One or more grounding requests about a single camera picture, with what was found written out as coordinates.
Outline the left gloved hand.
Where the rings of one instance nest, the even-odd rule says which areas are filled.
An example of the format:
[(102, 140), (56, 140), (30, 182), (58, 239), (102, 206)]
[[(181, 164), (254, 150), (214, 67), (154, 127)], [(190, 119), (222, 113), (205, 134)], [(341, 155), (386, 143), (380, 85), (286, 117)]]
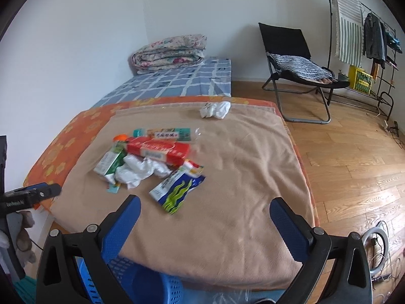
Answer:
[(20, 265), (24, 268), (27, 263), (35, 263), (36, 256), (32, 251), (32, 240), (27, 229), (35, 224), (31, 211), (19, 211), (6, 216), (10, 237), (1, 231), (1, 248), (9, 249), (11, 245), (15, 249)]

